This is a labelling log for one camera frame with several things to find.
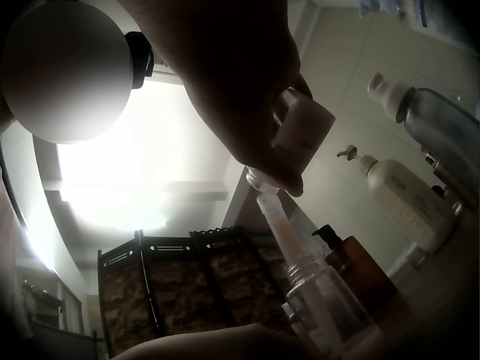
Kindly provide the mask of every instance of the wooden folding screen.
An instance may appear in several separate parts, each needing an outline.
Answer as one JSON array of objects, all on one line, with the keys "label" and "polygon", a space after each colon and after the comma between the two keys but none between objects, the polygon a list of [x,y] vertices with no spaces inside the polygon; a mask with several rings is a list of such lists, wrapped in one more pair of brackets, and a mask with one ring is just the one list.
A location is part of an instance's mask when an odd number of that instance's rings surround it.
[{"label": "wooden folding screen", "polygon": [[98,251],[98,294],[111,357],[158,337],[138,237],[105,254]]},{"label": "wooden folding screen", "polygon": [[237,325],[261,323],[291,332],[281,304],[285,297],[242,228],[191,232],[207,259]]},{"label": "wooden folding screen", "polygon": [[242,228],[144,236],[98,252],[110,356],[168,335],[261,323],[292,334],[282,310],[285,260],[269,233]]},{"label": "wooden folding screen", "polygon": [[145,279],[161,336],[232,326],[218,288],[189,238],[144,236]]}]

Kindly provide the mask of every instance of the tiled wall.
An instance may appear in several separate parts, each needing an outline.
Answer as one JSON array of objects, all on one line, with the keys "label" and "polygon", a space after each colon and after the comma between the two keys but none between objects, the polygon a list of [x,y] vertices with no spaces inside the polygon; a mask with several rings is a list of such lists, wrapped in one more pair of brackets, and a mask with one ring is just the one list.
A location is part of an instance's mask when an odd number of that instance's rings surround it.
[{"label": "tiled wall", "polygon": [[383,12],[359,18],[358,9],[323,8],[302,59],[301,73],[317,102],[336,121],[304,172],[302,197],[296,199],[320,227],[354,235],[387,271],[408,239],[373,202],[355,162],[337,158],[348,145],[359,154],[402,162],[429,185],[441,184],[403,125],[390,120],[367,95],[371,77],[403,80],[444,96],[461,96],[473,113],[478,100],[478,61],[436,39],[404,27]]}]

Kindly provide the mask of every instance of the amber pump bottle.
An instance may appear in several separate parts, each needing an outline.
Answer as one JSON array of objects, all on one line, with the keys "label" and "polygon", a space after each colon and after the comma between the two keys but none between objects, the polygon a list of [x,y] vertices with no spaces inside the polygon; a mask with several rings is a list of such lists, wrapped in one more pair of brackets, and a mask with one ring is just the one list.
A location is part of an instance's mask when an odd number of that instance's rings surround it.
[{"label": "amber pump bottle", "polygon": [[342,241],[328,224],[312,235],[320,235],[326,242],[332,250],[325,257],[327,264],[338,272],[367,313],[377,318],[384,306],[397,295],[388,276],[353,236]]}]

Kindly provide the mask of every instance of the white pump bottle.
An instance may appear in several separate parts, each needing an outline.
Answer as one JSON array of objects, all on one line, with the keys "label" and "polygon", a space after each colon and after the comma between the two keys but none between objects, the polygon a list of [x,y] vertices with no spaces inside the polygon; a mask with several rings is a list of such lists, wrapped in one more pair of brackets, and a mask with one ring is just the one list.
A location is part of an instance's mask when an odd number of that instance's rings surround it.
[{"label": "white pump bottle", "polygon": [[445,242],[455,221],[451,207],[407,167],[392,159],[360,158],[352,145],[337,156],[360,159],[373,198],[423,251],[435,252]]}]

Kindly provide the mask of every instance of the ceiling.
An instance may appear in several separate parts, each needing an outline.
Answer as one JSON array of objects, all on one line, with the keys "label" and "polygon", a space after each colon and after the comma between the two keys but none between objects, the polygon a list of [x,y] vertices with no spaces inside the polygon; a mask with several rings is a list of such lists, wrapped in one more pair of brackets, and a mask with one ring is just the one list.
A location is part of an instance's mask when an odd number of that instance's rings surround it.
[{"label": "ceiling", "polygon": [[143,228],[152,236],[205,230],[230,153],[200,119],[182,85],[146,81],[117,122],[85,143],[35,138],[37,164],[69,250],[108,250]]}]

